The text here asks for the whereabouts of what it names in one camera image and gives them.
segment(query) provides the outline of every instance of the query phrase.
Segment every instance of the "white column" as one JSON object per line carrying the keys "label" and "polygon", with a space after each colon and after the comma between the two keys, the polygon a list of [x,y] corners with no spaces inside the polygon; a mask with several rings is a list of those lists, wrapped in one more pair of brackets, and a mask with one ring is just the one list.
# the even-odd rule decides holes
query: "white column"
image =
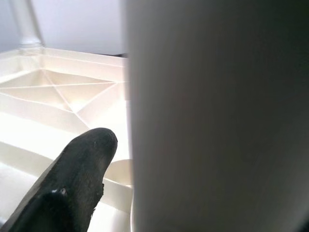
{"label": "white column", "polygon": [[20,33],[20,48],[42,47],[41,35],[30,0],[10,0],[10,3]]}

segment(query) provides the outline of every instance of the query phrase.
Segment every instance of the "white plastic tray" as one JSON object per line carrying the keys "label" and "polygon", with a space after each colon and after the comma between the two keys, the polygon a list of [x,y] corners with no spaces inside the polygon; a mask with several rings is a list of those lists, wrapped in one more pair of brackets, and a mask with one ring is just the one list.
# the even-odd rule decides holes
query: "white plastic tray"
{"label": "white plastic tray", "polygon": [[[5,209],[0,219],[7,219],[71,139],[107,127],[115,132],[118,149],[88,231],[129,230],[132,182],[124,62],[48,48],[0,54],[0,174],[6,176],[0,185],[0,209]],[[20,187],[18,179],[25,184]]]}

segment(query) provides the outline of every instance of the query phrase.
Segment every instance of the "white wall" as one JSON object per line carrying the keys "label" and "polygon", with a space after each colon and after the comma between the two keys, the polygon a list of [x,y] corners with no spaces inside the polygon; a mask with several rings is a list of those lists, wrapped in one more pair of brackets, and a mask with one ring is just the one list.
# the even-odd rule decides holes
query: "white wall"
{"label": "white wall", "polygon": [[[32,0],[47,47],[98,54],[125,52],[121,0]],[[0,1],[0,52],[18,46],[8,0]]]}

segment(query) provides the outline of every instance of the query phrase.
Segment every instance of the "black object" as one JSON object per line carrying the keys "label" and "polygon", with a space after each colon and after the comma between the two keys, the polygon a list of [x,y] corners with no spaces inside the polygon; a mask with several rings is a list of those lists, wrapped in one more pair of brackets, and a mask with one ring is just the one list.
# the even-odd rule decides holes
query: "black object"
{"label": "black object", "polygon": [[89,130],[73,139],[0,232],[86,232],[116,149],[117,138],[106,128]]}

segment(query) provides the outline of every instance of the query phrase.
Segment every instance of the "white pipe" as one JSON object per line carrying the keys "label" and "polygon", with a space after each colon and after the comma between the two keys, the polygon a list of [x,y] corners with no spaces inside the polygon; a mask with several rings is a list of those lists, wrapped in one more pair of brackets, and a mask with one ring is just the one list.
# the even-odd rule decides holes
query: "white pipe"
{"label": "white pipe", "polygon": [[10,3],[20,33],[21,49],[42,47],[40,31],[30,0],[11,0]]}

